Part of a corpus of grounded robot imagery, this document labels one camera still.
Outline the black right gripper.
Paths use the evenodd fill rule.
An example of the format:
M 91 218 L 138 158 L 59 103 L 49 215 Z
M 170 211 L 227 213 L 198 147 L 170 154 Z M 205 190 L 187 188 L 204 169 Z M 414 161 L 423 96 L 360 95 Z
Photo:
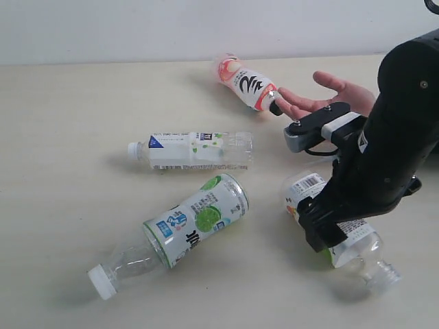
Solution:
M 323 190 L 298 204 L 307 243 L 317 253 L 335 247 L 346 240 L 339 223 L 392 211 L 421 188 L 415 176 L 421 163 L 420 129 L 369 118 L 346 141 Z

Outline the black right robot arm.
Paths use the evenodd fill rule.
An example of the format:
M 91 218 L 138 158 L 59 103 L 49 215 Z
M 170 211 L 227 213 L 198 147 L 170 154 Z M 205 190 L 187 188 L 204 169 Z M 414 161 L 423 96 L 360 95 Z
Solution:
M 438 32 L 393 48 L 377 79 L 379 96 L 364 125 L 324 133 L 339 151 L 331 179 L 298 204 L 316 252 L 346 240 L 342 222 L 386 214 L 418 191 L 415 173 L 438 144 Z

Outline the person's open bare hand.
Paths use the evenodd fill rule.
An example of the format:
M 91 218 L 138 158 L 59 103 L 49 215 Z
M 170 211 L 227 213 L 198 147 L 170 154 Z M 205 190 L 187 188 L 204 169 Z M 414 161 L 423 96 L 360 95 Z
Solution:
M 292 120 L 302 119 L 336 102 L 347 103 L 353 112 L 367 117 L 376 102 L 376 97 L 368 89 L 330 73 L 316 71 L 313 73 L 313 80 L 320 86 L 335 91 L 337 95 L 330 99 L 316 100 L 298 96 L 286 88 L 279 88 L 281 97 L 276 99 L 276 104 Z

